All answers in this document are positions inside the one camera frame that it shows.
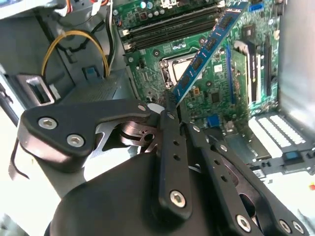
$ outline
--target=black cable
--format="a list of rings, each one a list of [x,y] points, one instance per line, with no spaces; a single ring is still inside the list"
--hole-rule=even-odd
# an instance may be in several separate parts
[[[105,18],[105,25],[106,25],[106,32],[107,32],[108,41],[109,41],[109,54],[108,54],[107,61],[109,62],[109,65],[110,65],[112,58],[114,56],[114,39],[111,37],[111,33],[110,33],[111,26],[109,25],[109,17],[111,16],[110,16],[110,11],[108,10],[106,18]]]
[[[19,145],[19,140],[16,139],[15,140],[15,144],[14,144],[14,148],[13,148],[13,151],[12,151],[12,154],[11,154],[11,158],[10,158],[10,164],[12,165],[12,167],[14,168],[14,170],[18,174],[20,174],[21,176],[23,176],[23,177],[25,177],[27,179],[30,179],[26,174],[24,174],[23,172],[19,171],[19,169],[15,165],[15,155],[16,155],[16,151],[18,149],[18,145]]]

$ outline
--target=expansion slot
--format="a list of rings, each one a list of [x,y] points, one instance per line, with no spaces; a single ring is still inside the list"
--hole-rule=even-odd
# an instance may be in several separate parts
[[[264,93],[267,96],[271,95],[271,56],[272,48],[270,44],[270,37],[267,35],[264,43]]]
[[[227,81],[231,96],[231,104],[235,104],[234,92],[233,92],[233,78],[232,78],[232,66],[231,66],[231,49],[230,46],[226,47],[226,67],[227,67]]]
[[[218,49],[218,46],[223,42],[241,15],[247,9],[248,4],[248,2],[231,2],[227,6],[224,14],[218,20],[207,40],[198,50],[179,82],[174,87],[173,93],[177,105],[179,105],[191,89],[199,74],[202,73],[203,68],[208,64],[212,55]]]
[[[163,30],[166,28],[177,26],[179,24],[184,24],[192,20],[196,20],[200,17],[215,15],[215,14],[219,15],[221,12],[222,12],[222,8],[219,8],[217,6],[212,6],[212,7],[204,8],[198,11],[194,11],[192,13],[174,17],[168,20],[157,22],[148,26],[143,26],[136,29],[130,29],[127,34],[129,37],[141,36],[147,33],[152,33],[158,30]]]

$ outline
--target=gray metal panel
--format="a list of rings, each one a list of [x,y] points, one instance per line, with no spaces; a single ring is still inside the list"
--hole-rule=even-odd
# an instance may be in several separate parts
[[[78,3],[72,2],[72,4],[73,4],[73,12],[69,14],[68,16],[63,17],[60,20],[64,25],[72,24],[75,26],[82,22],[85,22],[90,17],[90,13],[92,10],[92,4],[90,0],[81,0]],[[62,30],[63,31],[86,30],[86,31],[91,32],[92,29],[99,22],[105,19],[107,9],[108,9],[108,6],[102,6],[96,16],[94,16],[87,23],[77,26],[77,27],[63,27],[53,19],[52,15],[50,16],[43,15],[43,19],[48,23],[50,30],[54,34],[54,37],[57,37]],[[95,36],[100,42],[105,55],[108,55],[110,48],[109,48],[109,41],[108,41],[108,36],[107,36],[105,27],[100,28],[100,30],[95,33]],[[66,48],[67,47],[76,48],[83,41],[84,41],[83,37],[75,36],[75,37],[68,37],[62,40],[61,44]],[[122,56],[124,54],[124,51],[123,51],[123,47],[122,47],[122,44],[118,35],[116,35],[115,37],[115,42],[116,42],[116,57],[112,66],[112,71],[121,70],[126,67],[124,58]],[[60,52],[60,54],[76,84],[79,84],[85,80],[84,74],[81,70],[81,68],[83,67],[89,67],[89,66],[95,65],[97,67],[98,72],[101,75],[103,74],[103,65],[102,65],[101,55],[99,51],[96,49],[95,45],[91,42],[87,45],[85,50],[81,50],[73,54],[73,56],[77,60],[77,62],[75,63],[69,63],[69,60],[66,58],[63,52]]]
[[[280,104],[315,137],[315,2],[289,0],[281,20]]]
[[[0,63],[7,74],[40,74],[49,42],[34,16],[0,21]],[[62,60],[54,52],[47,66],[47,82],[54,83],[61,96],[73,88]]]

